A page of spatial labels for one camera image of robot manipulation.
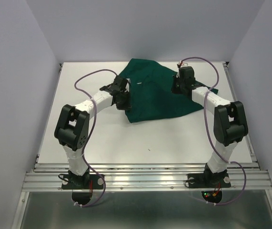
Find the dark green surgical drape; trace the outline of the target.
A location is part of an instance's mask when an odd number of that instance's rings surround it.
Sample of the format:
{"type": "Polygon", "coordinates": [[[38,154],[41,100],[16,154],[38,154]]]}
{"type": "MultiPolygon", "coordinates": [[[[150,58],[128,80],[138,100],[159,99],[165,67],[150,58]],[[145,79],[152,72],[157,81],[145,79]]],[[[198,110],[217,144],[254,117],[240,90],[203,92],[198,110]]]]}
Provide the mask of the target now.
{"type": "Polygon", "coordinates": [[[131,59],[119,74],[131,81],[130,123],[170,119],[203,109],[185,95],[171,92],[176,72],[152,60],[131,59]]]}

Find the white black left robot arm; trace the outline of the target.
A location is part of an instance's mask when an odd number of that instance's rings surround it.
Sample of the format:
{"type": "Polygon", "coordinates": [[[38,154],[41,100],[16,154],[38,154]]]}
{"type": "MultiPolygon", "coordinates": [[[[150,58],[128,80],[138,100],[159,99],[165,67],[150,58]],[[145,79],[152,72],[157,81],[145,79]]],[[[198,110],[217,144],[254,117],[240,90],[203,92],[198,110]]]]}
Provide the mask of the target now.
{"type": "Polygon", "coordinates": [[[118,110],[131,108],[131,82],[116,76],[114,81],[101,87],[94,96],[77,105],[66,104],[62,107],[54,136],[63,146],[69,163],[68,176],[61,179],[79,188],[89,184],[89,166],[83,160],[83,149],[89,141],[92,131],[90,120],[95,126],[97,114],[113,105],[118,110]]]}

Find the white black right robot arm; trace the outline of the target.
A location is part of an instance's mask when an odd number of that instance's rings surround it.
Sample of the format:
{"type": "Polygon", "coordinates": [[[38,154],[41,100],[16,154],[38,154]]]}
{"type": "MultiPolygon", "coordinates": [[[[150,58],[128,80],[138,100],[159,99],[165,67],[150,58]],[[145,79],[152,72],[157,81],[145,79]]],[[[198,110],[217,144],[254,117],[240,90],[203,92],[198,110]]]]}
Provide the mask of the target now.
{"type": "Polygon", "coordinates": [[[213,115],[213,153],[202,173],[188,174],[185,182],[189,188],[230,187],[227,173],[229,159],[239,142],[248,134],[248,125],[242,102],[221,98],[204,84],[197,82],[192,67],[179,67],[173,77],[171,91],[182,94],[201,105],[204,112],[213,115]]]}

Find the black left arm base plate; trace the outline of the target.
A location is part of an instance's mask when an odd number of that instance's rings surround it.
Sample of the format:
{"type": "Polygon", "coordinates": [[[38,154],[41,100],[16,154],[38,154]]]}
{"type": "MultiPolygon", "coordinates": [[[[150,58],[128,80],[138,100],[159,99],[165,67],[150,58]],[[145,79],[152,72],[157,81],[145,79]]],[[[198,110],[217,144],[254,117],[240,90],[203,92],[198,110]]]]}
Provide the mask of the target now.
{"type": "Polygon", "coordinates": [[[59,174],[61,189],[63,190],[102,190],[103,180],[96,174],[85,174],[78,177],[73,174],[59,174]]]}

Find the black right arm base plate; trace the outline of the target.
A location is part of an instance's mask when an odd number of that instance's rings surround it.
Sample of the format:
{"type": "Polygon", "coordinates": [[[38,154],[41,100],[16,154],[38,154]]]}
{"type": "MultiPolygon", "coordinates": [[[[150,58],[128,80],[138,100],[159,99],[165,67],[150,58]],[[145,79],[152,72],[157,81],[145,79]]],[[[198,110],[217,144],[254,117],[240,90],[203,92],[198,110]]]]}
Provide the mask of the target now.
{"type": "Polygon", "coordinates": [[[227,173],[224,175],[204,175],[204,173],[187,174],[184,185],[191,189],[230,188],[231,182],[227,173]]]}

